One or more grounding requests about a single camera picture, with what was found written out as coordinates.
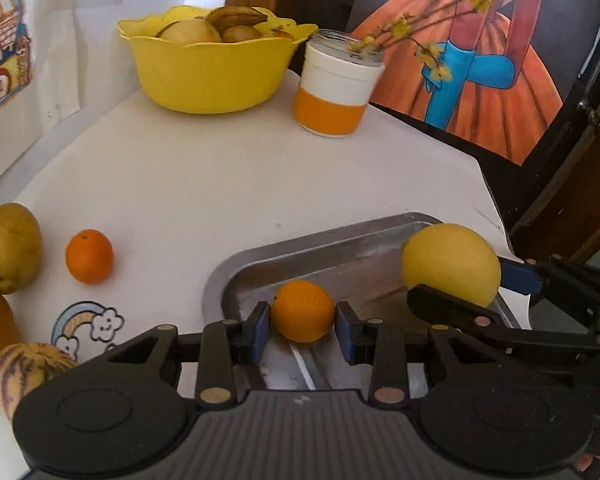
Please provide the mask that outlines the large yellow lemon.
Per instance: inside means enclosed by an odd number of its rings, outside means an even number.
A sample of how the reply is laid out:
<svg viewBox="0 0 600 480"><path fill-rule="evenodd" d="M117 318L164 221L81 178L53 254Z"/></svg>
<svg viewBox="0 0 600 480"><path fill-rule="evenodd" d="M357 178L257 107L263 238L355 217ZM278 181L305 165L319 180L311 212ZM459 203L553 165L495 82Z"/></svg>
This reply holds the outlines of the large yellow lemon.
<svg viewBox="0 0 600 480"><path fill-rule="evenodd" d="M406 241L401 263L408 290L424 285L483 308L498 296L502 276L498 255L466 226L426 226Z"/></svg>

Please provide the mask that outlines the yellow flower twig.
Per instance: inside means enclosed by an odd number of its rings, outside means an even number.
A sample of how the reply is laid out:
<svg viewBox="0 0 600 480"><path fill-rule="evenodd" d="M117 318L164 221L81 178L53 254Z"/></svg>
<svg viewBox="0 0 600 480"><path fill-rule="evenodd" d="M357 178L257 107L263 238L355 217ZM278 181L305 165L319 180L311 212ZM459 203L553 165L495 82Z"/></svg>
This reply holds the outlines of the yellow flower twig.
<svg viewBox="0 0 600 480"><path fill-rule="evenodd" d="M458 22L461 18L478 18L481 15L486 23L493 14L494 1L454 0L417 15L403 12L371 32L366 32L360 39L350 40L347 50L356 56L371 55L384 52L401 41L411 41L416 46L415 56L426 70L428 80L433 84L449 82L452 80L452 70L443 61L442 47L432 42L423 44L416 36L424 30L448 21Z"/></svg>

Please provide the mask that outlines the fruits inside yellow bowl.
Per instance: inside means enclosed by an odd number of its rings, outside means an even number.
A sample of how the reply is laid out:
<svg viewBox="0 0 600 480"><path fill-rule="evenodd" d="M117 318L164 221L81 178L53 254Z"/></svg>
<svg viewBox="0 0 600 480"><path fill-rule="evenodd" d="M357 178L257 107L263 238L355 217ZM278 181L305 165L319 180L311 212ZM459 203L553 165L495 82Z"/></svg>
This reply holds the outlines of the fruits inside yellow bowl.
<svg viewBox="0 0 600 480"><path fill-rule="evenodd" d="M188 46L202 42L238 42L264 37L257 25L266 23L268 16L252 6L221 6L206 16L172 22L163 27L157 38Z"/></svg>

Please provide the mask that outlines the orange white jar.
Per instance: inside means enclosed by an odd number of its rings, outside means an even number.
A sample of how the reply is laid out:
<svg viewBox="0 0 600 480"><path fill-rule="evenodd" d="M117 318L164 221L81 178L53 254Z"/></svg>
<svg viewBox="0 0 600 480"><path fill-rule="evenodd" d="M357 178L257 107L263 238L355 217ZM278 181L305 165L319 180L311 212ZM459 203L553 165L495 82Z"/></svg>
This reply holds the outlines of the orange white jar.
<svg viewBox="0 0 600 480"><path fill-rule="evenodd" d="M345 32L319 29L306 45L294 119L320 136L354 133L384 70L377 48Z"/></svg>

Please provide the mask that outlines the girl orange dress poster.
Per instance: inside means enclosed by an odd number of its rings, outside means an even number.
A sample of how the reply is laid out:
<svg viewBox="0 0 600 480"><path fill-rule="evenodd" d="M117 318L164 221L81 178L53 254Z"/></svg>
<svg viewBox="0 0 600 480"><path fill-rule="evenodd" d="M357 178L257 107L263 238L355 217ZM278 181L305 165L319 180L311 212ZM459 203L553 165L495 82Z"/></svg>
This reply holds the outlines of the girl orange dress poster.
<svg viewBox="0 0 600 480"><path fill-rule="evenodd" d="M408 12L454 0L388 0L353 27L361 38ZM532 46L543 0L495 0L489 21L461 18L420 32L443 49L452 80L433 84L401 41L385 50L386 71L372 101L498 154L516 165L531 154L562 107L562 97Z"/></svg>

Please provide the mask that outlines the silver metal tray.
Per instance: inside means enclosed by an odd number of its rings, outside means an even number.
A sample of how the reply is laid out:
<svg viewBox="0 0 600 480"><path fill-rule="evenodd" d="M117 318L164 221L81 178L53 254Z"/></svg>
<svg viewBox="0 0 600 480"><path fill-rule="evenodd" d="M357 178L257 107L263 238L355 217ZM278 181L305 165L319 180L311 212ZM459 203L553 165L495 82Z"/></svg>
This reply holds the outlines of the silver metal tray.
<svg viewBox="0 0 600 480"><path fill-rule="evenodd" d="M243 321L260 301L293 280L310 281L333 300L350 304L362 320L405 324L406 288L401 271L405 242L436 218L398 214L238 252L210 274L201 307L208 323ZM367 392L370 367L348 364L334 333L313 344L294 344L272 333L262 360L234 369L237 390L336 390Z"/></svg>

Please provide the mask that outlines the small orange mandarin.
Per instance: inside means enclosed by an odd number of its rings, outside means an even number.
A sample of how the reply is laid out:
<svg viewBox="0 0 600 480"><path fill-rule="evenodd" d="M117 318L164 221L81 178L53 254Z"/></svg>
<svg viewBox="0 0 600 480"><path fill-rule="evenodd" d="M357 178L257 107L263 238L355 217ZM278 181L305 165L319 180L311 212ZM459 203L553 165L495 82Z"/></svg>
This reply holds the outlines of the small orange mandarin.
<svg viewBox="0 0 600 480"><path fill-rule="evenodd" d="M114 248L97 230L83 230L69 240L66 267L79 282L94 285L105 281L114 268Z"/></svg>
<svg viewBox="0 0 600 480"><path fill-rule="evenodd" d="M277 289L271 318L285 338L309 344L321 339L335 323L336 304L321 286L290 281Z"/></svg>

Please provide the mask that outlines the yellow pear front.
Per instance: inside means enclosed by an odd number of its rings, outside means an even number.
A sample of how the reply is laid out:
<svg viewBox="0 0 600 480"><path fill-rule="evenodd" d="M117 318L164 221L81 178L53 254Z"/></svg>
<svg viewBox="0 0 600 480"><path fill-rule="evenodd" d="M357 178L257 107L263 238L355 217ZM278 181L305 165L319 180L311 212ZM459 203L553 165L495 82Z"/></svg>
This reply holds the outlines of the yellow pear front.
<svg viewBox="0 0 600 480"><path fill-rule="evenodd" d="M42 233L25 206L0 206L0 294L18 292L38 275L42 264Z"/></svg>

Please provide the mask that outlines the yellow plastic bowl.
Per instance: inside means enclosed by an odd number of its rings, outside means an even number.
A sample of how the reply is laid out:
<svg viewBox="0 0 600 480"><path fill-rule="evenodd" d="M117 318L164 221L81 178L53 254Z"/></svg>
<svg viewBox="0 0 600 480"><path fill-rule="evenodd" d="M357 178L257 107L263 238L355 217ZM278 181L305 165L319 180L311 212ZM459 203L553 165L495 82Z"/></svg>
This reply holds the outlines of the yellow plastic bowl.
<svg viewBox="0 0 600 480"><path fill-rule="evenodd" d="M317 31L261 8L266 21L254 26L258 39L224 44L178 46L158 33L173 23L209 13L196 6L174 6L163 14L118 21L130 46L140 86L156 104L187 114L225 114L248 110L274 96L294 52Z"/></svg>

